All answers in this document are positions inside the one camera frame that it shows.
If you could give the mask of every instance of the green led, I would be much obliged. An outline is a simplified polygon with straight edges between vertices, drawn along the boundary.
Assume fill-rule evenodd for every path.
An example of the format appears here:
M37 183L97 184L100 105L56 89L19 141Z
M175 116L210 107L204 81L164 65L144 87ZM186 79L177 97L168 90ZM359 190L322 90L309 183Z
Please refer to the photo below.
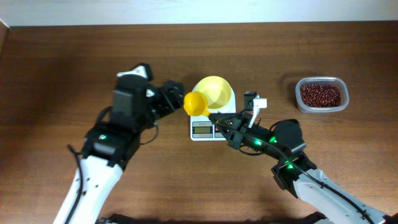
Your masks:
M256 145L258 145L258 146L261 146L261 145L262 145L262 142L261 142L260 140L255 140L254 143L255 143Z
M270 140L269 140L269 142L271 142L271 143L276 143L276 142L277 142L277 141L276 141L276 137L275 137L275 136L271 137Z

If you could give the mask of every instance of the red beans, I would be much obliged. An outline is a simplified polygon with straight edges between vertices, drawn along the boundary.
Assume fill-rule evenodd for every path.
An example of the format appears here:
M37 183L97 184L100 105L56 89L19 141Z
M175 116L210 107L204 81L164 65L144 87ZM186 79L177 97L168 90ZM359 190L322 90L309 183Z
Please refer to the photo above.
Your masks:
M303 103L311 107L334 107L341 103L340 92L331 85L300 86Z

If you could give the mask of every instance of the wooden table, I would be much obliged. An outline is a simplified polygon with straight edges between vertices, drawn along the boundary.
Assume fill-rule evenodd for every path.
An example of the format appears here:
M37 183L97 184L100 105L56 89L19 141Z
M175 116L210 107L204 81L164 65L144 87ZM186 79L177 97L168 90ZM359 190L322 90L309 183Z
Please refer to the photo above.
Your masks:
M301 123L305 152L332 180L387 213L398 211L398 22L169 26L12 27L0 61L0 221L52 223L96 115L112 103L116 73L152 65L155 85L191 90L200 79L229 81L268 99L269 127ZM303 114L295 84L340 77L347 109ZM304 217L315 209L279 189L276 161L225 142L193 142L184 110L159 121L110 193L101 216L243 221ZM154 130L146 131L150 139Z

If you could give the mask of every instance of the yellow bowl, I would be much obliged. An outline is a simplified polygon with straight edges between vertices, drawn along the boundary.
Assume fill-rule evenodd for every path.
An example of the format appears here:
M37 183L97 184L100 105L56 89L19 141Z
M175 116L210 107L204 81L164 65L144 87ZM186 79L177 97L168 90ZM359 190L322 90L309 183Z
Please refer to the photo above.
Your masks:
M205 95L209 109L220 109L231 99L231 86L221 77L206 77L196 85L195 91Z
M194 91L184 97L184 110L190 116L209 116L210 112L207 110L207 106L207 98L203 93Z

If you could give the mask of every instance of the yellow scoop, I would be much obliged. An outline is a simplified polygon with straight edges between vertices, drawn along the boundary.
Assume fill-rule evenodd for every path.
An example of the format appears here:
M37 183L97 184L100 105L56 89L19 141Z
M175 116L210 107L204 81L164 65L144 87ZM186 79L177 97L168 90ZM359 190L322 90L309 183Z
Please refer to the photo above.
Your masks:
M194 91L184 97L184 109L190 116L205 115L209 117L208 105L207 98L203 93Z

